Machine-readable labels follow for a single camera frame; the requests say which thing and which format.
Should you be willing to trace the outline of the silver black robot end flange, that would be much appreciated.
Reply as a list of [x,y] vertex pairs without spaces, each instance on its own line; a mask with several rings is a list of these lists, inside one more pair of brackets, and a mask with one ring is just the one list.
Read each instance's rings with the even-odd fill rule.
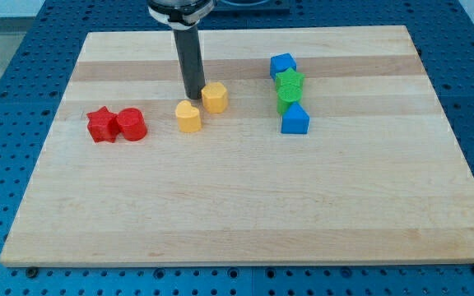
[[172,30],[196,26],[215,7],[215,0],[147,0],[151,17]]

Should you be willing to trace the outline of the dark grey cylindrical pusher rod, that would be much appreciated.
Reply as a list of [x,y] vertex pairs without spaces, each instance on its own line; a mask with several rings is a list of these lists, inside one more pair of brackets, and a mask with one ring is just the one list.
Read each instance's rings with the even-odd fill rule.
[[179,65],[185,94],[189,99],[201,99],[202,88],[206,84],[198,27],[175,30],[174,42],[179,57]]

